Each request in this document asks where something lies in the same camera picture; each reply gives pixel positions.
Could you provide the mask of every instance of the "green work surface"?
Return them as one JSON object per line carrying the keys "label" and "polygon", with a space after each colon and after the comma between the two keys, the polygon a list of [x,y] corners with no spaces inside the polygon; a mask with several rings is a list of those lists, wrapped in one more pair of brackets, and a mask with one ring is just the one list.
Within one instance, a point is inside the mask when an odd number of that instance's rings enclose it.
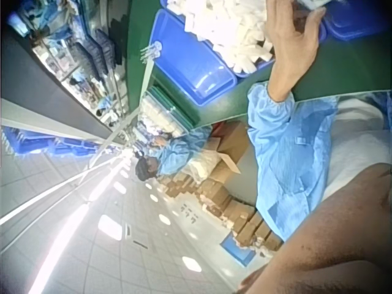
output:
{"label": "green work surface", "polygon": [[[127,87],[129,108],[139,103],[145,65],[140,61],[140,50],[148,45],[159,0],[134,1],[130,10],[127,46]],[[180,91],[158,68],[150,80],[172,99],[192,120],[195,126],[204,126],[247,113],[249,88],[258,81],[266,81],[271,66],[259,70],[230,92],[204,107],[198,107]],[[355,92],[391,89],[391,35],[376,36],[343,42],[329,37],[320,45],[311,70],[294,88],[296,101],[304,101]]]}

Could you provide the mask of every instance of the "cardboard box flap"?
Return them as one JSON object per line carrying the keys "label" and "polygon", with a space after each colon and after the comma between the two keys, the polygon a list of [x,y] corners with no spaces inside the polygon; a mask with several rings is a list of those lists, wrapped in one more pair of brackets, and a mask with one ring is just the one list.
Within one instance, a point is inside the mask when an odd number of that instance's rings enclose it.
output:
{"label": "cardboard box flap", "polygon": [[210,150],[210,151],[217,151],[220,143],[221,143],[221,138],[210,137],[207,140],[207,142],[204,144],[203,149]]}
{"label": "cardboard box flap", "polygon": [[227,164],[227,167],[233,172],[233,173],[237,173],[240,174],[241,171],[239,170],[239,168],[237,167],[237,165],[234,163],[233,159],[224,153],[218,153],[220,158]]}

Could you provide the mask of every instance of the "finger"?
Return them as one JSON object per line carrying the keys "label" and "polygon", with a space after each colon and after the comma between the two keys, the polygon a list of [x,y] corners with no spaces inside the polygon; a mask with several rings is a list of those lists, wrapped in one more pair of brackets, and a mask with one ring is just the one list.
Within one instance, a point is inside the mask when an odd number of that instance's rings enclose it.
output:
{"label": "finger", "polygon": [[277,27],[286,32],[295,31],[292,2],[293,0],[279,0],[276,6]]}
{"label": "finger", "polygon": [[308,40],[317,40],[319,37],[319,27],[321,19],[325,14],[325,7],[313,10],[306,19],[305,38]]}
{"label": "finger", "polygon": [[276,21],[276,3],[277,0],[266,0],[267,8],[267,24],[268,26],[275,26]]}

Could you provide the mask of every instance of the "white shirt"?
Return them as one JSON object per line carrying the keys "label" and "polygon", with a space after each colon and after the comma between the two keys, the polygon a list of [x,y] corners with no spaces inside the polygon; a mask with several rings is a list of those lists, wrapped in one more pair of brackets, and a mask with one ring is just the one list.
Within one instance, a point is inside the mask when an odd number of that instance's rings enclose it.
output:
{"label": "white shirt", "polygon": [[391,163],[389,130],[375,106],[357,98],[343,100],[331,128],[331,160],[323,201],[365,168]]}

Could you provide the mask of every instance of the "pile of white parts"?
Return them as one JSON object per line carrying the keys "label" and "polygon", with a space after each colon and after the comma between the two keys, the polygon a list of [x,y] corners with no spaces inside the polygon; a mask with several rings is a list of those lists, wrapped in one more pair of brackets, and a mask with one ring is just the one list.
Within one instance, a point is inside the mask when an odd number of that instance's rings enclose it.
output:
{"label": "pile of white parts", "polygon": [[167,9],[185,16],[185,31],[208,40],[235,73],[251,74],[270,61],[272,43],[265,37],[265,0],[168,0]]}

